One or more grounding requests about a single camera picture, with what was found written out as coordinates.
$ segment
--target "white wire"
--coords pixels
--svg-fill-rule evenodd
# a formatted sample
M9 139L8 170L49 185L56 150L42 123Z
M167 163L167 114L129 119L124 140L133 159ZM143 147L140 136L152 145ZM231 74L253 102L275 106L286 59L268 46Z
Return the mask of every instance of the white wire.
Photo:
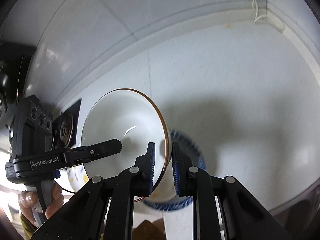
M255 24L258 20L267 17L266 14L262 14L262 15L258 16L259 7L258 7L257 0L252 0L251 6L252 6L252 9L253 9L253 10L256 10L256 15L255 15L254 20L253 20L253 23L254 23L254 24Z

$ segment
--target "sleeve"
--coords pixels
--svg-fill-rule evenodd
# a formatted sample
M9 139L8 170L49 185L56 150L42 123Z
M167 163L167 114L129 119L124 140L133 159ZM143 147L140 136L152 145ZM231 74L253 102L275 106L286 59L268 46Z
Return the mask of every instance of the sleeve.
M31 222L25 218L25 216L21 213L20 216L21 224L23 227L24 234L26 235L26 240L30 240L31 236L33 235L34 232L38 229L35 227Z

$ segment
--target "ceramic bowl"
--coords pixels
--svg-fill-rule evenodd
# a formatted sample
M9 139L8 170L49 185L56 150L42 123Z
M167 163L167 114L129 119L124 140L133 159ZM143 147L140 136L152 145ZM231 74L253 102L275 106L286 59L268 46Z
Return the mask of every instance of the ceramic bowl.
M171 130L171 141L179 143L180 150L188 157L190 157L192 165L196 166L202 170L206 170L204 158L198 148L198 146L192 141L190 137L184 134L181 131ZM161 211L174 211L178 209L182 209L193 202L193 197L179 197L175 194L174 185L170 187L170 180L167 174L169 174L169 167L172 163L168 165L168 168L165 172L164 177L162 178L159 186L152 193L152 195L148 198L144 199L144 203L154 209ZM164 201L157 200L157 193L164 190L167 192L167 196L169 196L169 191L173 187L174 196L171 199L167 199Z
M148 143L156 144L153 189L161 181L171 159L171 138L162 114L143 93L133 89L113 90L90 110L82 131L81 145L88 146L116 138L120 153L84 164L89 178L117 176L146 154Z

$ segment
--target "finger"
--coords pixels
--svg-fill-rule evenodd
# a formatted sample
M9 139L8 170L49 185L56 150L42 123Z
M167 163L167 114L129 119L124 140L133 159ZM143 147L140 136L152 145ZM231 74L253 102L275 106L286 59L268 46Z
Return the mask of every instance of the finger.
M52 198L54 200L59 199L61 196L61 193L62 193L62 187L57 182L55 182L51 191Z
M54 199L50 206L47 207L45 211L45 216L47 219L52 217L52 215L58 211L59 208L61 208L63 205L63 195L60 195L58 199Z
M35 226L37 226L36 220L30 207L36 204L36 202L37 194L35 192L22 191L20 194L18 194L18 203L21 213Z

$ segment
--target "screw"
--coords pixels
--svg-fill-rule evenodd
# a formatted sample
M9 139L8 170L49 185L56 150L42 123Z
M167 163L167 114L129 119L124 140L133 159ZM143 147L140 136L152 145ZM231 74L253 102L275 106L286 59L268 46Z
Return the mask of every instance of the screw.
M131 168L129 169L129 171L130 171L131 173L137 173L137 172L139 171L139 168L136 167L136 166L133 166L133 167L131 167Z
M199 171L199 169L196 166L191 166L189 168L189 171L192 172L192 173L197 173Z
M101 177L100 176L94 176L91 179L92 183L98 183L101 181Z
M234 177L232 177L232 176L228 176L228 177L226 177L226 181L228 183L234 183L236 181L236 179Z

